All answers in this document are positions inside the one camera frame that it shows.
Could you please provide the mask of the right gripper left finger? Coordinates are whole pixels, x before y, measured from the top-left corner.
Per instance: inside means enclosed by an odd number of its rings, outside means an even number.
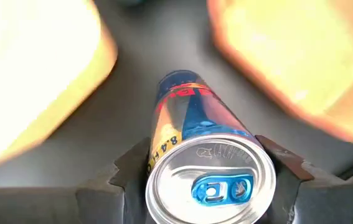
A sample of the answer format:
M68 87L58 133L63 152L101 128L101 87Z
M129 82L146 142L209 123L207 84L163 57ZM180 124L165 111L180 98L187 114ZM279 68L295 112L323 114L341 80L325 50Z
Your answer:
M144 138L80 185L75 193L82 224L145 224L144 190L150 138Z

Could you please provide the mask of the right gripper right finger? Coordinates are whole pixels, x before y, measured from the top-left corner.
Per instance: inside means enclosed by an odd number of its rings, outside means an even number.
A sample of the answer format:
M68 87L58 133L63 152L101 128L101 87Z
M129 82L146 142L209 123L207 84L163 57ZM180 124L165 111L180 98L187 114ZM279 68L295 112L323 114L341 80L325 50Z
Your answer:
M276 169L266 224L353 224L353 180L343 180L271 139L256 138Z

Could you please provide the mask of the blue silver energy drink can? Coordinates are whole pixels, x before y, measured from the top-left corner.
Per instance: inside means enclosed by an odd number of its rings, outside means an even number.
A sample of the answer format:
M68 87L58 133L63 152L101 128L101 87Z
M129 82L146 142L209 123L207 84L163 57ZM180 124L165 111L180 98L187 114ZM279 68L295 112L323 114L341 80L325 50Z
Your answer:
M148 174L157 224L254 224L276 187L262 145L190 70L159 82Z

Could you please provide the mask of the orange plastic bin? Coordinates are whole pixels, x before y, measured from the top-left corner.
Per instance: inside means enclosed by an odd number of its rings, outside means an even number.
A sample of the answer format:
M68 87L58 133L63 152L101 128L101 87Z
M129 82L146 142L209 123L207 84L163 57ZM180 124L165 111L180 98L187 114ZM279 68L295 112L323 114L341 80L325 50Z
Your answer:
M353 142L353 0L207 0L223 55L284 110Z

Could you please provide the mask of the yellow plastic bin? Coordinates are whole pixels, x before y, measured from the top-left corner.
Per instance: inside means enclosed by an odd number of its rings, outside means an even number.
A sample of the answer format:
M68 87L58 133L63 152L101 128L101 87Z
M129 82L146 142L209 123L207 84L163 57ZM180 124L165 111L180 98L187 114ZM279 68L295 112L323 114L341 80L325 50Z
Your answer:
M44 142L117 56L94 0L0 0L0 163Z

